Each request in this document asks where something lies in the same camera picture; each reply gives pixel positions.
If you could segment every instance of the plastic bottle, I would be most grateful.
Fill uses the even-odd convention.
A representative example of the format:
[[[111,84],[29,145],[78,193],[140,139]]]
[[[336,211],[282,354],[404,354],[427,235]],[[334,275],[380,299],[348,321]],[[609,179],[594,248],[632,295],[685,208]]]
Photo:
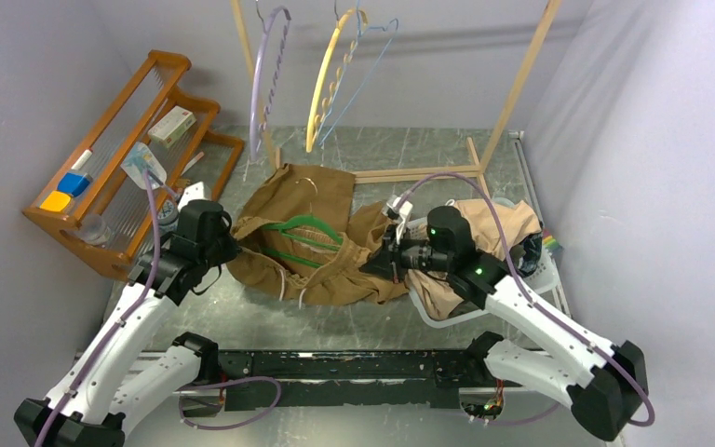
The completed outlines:
[[[176,230],[179,218],[180,212],[177,209],[177,203],[173,199],[167,198],[163,202],[163,207],[157,213],[157,223],[160,226],[160,231],[166,234]]]
[[[94,247],[101,247],[114,236],[112,230],[100,214],[88,214],[81,221],[81,227],[74,234]]]

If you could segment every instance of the blue sponge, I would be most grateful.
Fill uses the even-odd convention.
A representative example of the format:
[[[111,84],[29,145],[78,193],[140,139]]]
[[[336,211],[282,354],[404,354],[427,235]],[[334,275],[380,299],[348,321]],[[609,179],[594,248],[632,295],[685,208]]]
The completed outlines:
[[[61,177],[56,190],[73,197],[78,197],[91,184],[91,176],[80,170],[70,170]]]

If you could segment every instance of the white wall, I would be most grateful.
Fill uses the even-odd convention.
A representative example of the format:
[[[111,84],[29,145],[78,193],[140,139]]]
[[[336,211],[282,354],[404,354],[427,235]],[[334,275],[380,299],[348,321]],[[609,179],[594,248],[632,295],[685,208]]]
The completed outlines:
[[[127,82],[86,2],[0,1],[0,445],[99,327],[109,282],[20,214]]]
[[[135,69],[152,48],[181,52],[193,62],[182,85],[223,107],[221,121],[247,124],[252,75],[246,73],[242,49],[227,0],[94,0],[130,67]],[[519,99],[510,127],[523,129],[555,73],[592,0],[568,0],[550,30],[544,48]],[[285,4],[292,16],[287,51],[278,81],[271,124],[303,125],[322,56],[335,26],[332,0],[262,0],[266,17]],[[338,2],[344,13],[354,1]],[[242,0],[255,52],[262,28],[253,0]],[[519,64],[530,43],[546,0],[365,0],[361,8],[370,24],[398,17],[400,28],[374,77],[340,124],[346,126],[489,128],[500,113]],[[354,34],[354,22],[342,36]],[[280,26],[274,30],[280,36]],[[273,37],[265,67],[274,70]],[[344,104],[384,46],[366,36],[363,51],[344,77],[337,107]],[[331,68],[340,62],[338,49]]]
[[[627,444],[715,446],[715,1],[597,0],[524,146],[578,319],[646,353]]]

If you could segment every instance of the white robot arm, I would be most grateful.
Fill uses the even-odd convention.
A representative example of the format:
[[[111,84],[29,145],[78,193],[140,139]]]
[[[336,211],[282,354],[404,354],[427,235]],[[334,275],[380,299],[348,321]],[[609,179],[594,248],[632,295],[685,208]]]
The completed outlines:
[[[221,268],[239,253],[229,234],[230,217],[220,204],[206,200],[203,183],[186,188],[179,207],[178,228],[163,241],[169,246],[161,250],[148,292],[151,252],[130,273],[115,311],[81,359],[43,400],[27,399],[15,412],[30,445],[43,431],[45,446],[123,445],[138,422],[180,387],[220,381],[218,345],[187,332],[153,366],[123,384],[130,366],[187,292],[212,267]]]
[[[653,422],[645,361],[634,344],[618,346],[580,326],[515,278],[508,264],[478,250],[469,222],[457,208],[436,207],[428,213],[428,240],[402,237],[405,232],[399,228],[405,227],[411,206],[407,202],[398,207],[399,201],[388,202],[388,215],[397,223],[387,228],[382,249],[361,268],[363,272],[396,282],[408,269],[446,273],[448,285],[475,304],[480,309],[476,312],[508,321],[543,350],[522,349],[485,332],[466,352],[491,377],[528,387],[569,408],[597,438],[614,440],[628,423]],[[419,304],[419,312],[424,312]],[[640,424],[631,417],[643,403],[649,421]]]
[[[153,264],[146,254],[83,357],[43,400],[27,399],[16,411],[15,421],[30,445],[44,429],[44,446],[121,446],[143,417],[174,391],[221,381],[217,344],[188,332],[151,367],[123,383],[141,350],[187,292],[212,267],[220,268],[239,253],[229,234],[230,218],[216,202],[196,200],[203,193],[197,187],[188,188],[182,199],[179,227],[156,263],[148,298],[139,302]],[[410,209],[403,208],[402,228]],[[459,296],[508,321],[543,349],[521,349],[485,332],[465,351],[472,370],[552,398],[602,440],[613,440],[626,424],[635,423],[631,416],[643,402],[650,412],[641,351],[630,342],[614,345],[588,331],[517,282],[503,262],[476,250],[469,223],[456,208],[429,212],[429,240],[405,239],[398,227],[388,226],[383,247],[361,270],[395,281],[402,280],[407,269],[446,272]],[[125,317],[124,310],[132,307]],[[80,372],[89,363],[81,381]]]

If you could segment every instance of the brown garment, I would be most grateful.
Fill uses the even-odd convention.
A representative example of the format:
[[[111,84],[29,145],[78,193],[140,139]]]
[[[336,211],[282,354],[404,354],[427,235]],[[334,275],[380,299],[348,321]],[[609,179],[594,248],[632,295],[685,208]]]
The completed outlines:
[[[519,244],[528,235],[541,231],[535,211],[525,202],[520,202],[514,208],[504,207],[492,203],[500,223],[503,225],[503,234],[510,246]],[[500,243],[500,232],[494,224],[492,213],[482,198],[457,200],[454,206],[462,212],[470,222],[470,233],[476,247],[484,250],[500,260],[506,258],[503,245]],[[407,285],[415,289],[424,303],[426,313],[435,320],[444,320],[453,309],[463,302],[448,284],[436,281],[418,271],[410,271],[407,275]]]
[[[318,194],[305,178],[314,182]],[[243,284],[266,293],[278,296],[283,290],[283,299],[298,300],[302,293],[302,301],[308,305],[348,305],[360,300],[383,303],[405,293],[404,284],[358,271],[381,247],[390,221],[382,214],[381,202],[362,207],[350,217],[354,188],[355,175],[349,172],[289,164],[276,170],[253,193],[232,228],[243,252],[227,265],[229,272]],[[283,237],[278,231],[260,229],[312,211],[344,240],[337,252]],[[291,232],[336,244],[315,228]],[[293,254],[322,266],[314,268],[270,257],[262,254],[262,248]]]

